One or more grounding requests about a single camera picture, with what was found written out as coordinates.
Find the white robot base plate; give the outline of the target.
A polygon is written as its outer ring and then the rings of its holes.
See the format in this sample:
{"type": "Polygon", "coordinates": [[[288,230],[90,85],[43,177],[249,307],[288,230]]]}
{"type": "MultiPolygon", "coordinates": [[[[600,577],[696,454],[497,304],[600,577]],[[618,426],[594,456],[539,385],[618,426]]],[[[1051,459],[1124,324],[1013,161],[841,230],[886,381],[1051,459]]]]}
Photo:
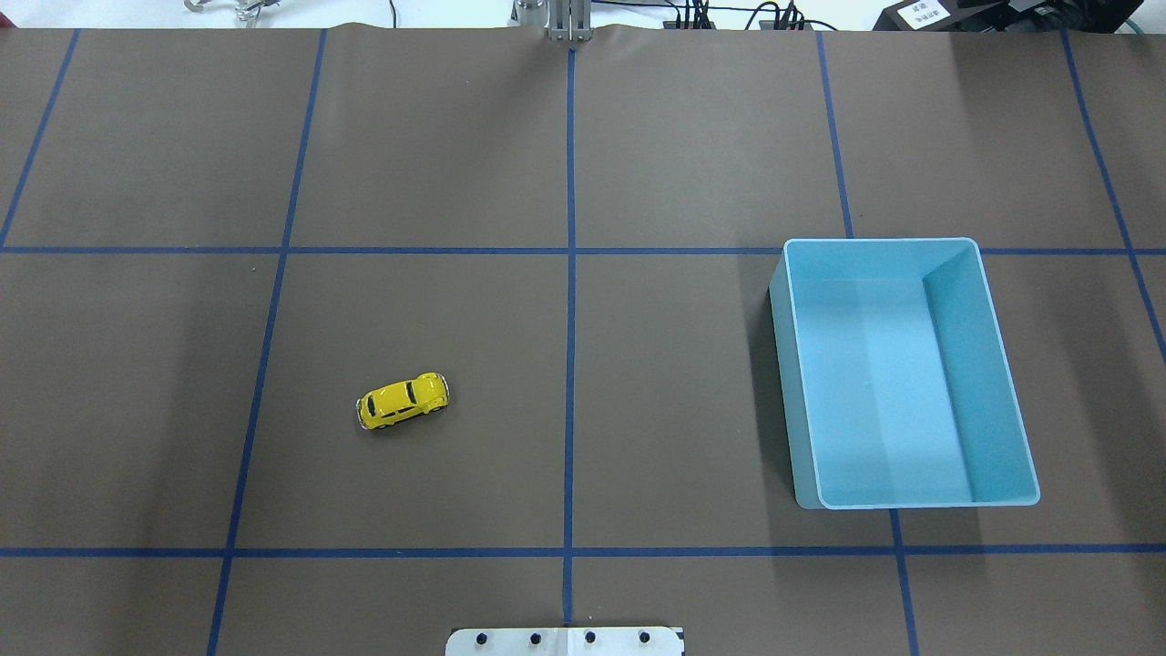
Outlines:
{"type": "Polygon", "coordinates": [[[445,655],[684,655],[681,628],[666,626],[464,628],[445,655]]]}

